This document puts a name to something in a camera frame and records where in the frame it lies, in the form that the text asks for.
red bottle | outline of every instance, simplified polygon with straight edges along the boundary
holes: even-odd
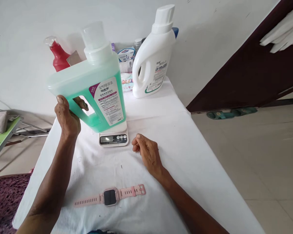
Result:
[[[55,36],[49,36],[45,39],[45,44],[47,44],[54,54],[53,66],[56,72],[59,72],[65,68],[68,68],[70,65],[66,61],[70,54],[66,53],[61,45],[57,42]]]

slipper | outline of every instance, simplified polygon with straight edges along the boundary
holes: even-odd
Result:
[[[253,114],[256,113],[257,109],[254,107],[245,107],[245,108],[238,108],[238,109],[232,109],[231,113],[234,114],[234,116],[239,117],[246,114]]]
[[[208,118],[213,120],[220,120],[220,119],[232,119],[234,117],[234,114],[228,112],[224,113],[222,111],[218,112],[209,112],[206,114]]]

door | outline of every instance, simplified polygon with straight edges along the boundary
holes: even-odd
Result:
[[[260,107],[293,92],[293,45],[272,54],[272,44],[259,44],[291,10],[293,0],[281,0],[187,109],[202,112]]]

white tablecloth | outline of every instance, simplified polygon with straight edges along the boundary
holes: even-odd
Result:
[[[183,189],[229,233],[264,233],[258,221],[206,143],[166,78],[161,90],[143,99],[124,93],[129,141],[137,133],[158,142],[163,165]],[[13,227],[19,228],[51,165],[61,134],[57,120],[37,161]],[[73,201],[106,188],[144,184],[145,196],[116,206],[74,208]],[[101,148],[98,134],[82,123],[65,202],[55,233],[110,229],[121,233],[187,233],[173,202],[148,173],[139,153],[125,147]]]

tiled floor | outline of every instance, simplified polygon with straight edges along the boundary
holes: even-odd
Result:
[[[293,234],[293,105],[192,118],[267,234]]]
[[[28,173],[35,165],[46,138],[13,137],[21,143],[6,146],[0,152],[0,176]]]

